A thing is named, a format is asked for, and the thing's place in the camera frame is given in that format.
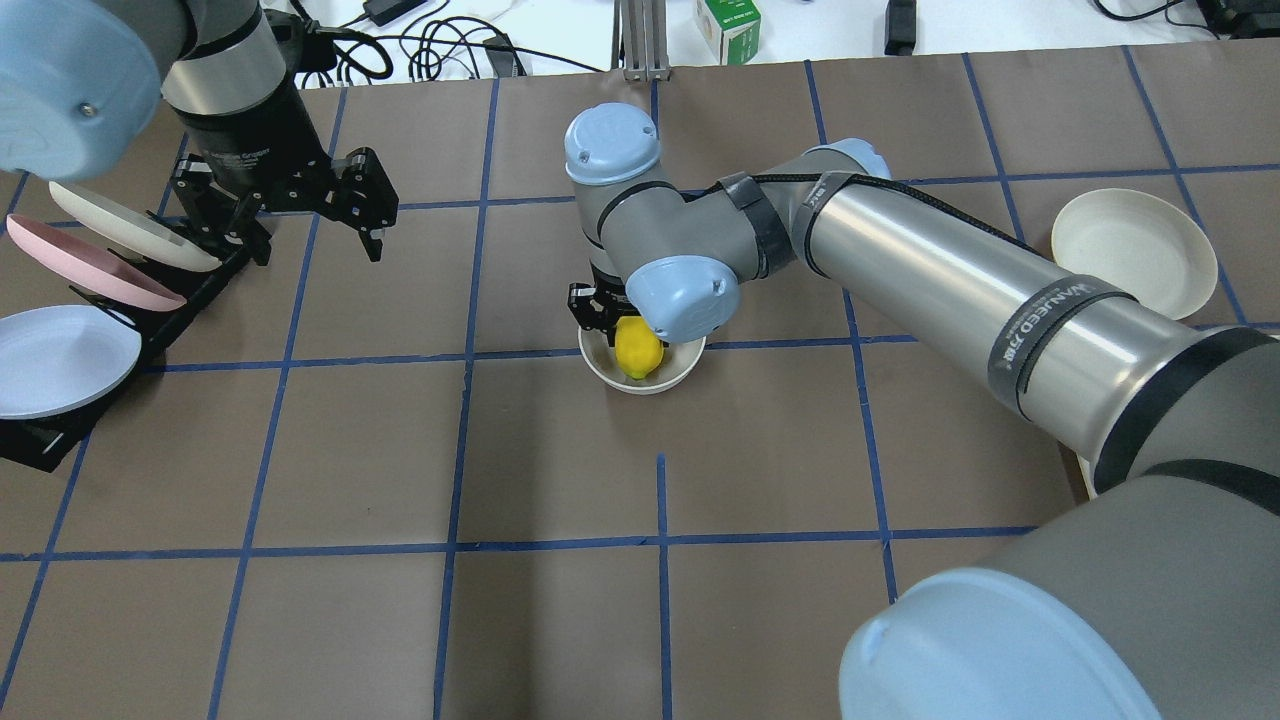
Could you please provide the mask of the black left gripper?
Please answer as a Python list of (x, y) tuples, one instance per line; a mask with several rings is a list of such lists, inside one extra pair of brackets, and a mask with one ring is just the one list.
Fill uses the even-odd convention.
[(271, 232), (259, 213), (312, 211), (355, 231), (369, 261), (381, 260), (399, 211), (396, 187), (374, 149), (333, 159), (298, 90), (220, 115), (174, 111), (200, 160), (175, 164), (172, 190), (200, 247), (218, 258), (243, 249), (266, 266)]

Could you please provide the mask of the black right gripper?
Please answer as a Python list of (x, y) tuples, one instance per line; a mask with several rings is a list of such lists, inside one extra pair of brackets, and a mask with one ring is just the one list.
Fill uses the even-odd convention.
[(582, 331), (614, 333), (625, 316), (640, 316), (621, 278), (591, 268), (591, 283), (571, 283), (568, 310)]

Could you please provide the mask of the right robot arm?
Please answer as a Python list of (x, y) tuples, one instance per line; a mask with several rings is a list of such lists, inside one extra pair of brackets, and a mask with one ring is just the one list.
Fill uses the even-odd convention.
[(864, 299), (1091, 465), (1096, 497), (918, 582), (838, 670), (845, 719), (1275, 719), (1277, 340), (1194, 331), (895, 181), (863, 138), (685, 197), (648, 111), (564, 170), (604, 316), (677, 345), (791, 261)]

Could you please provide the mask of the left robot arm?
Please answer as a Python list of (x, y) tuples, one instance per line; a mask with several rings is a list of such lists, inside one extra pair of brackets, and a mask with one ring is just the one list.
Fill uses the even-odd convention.
[(376, 152), (325, 150), (294, 78), (364, 41), (259, 1), (5, 1), (3, 169), (70, 188), (113, 169), (166, 104), (195, 150), (169, 184), (186, 211), (168, 233), (210, 272), (244, 246), (271, 255), (262, 211), (308, 211), (381, 259), (399, 199)]

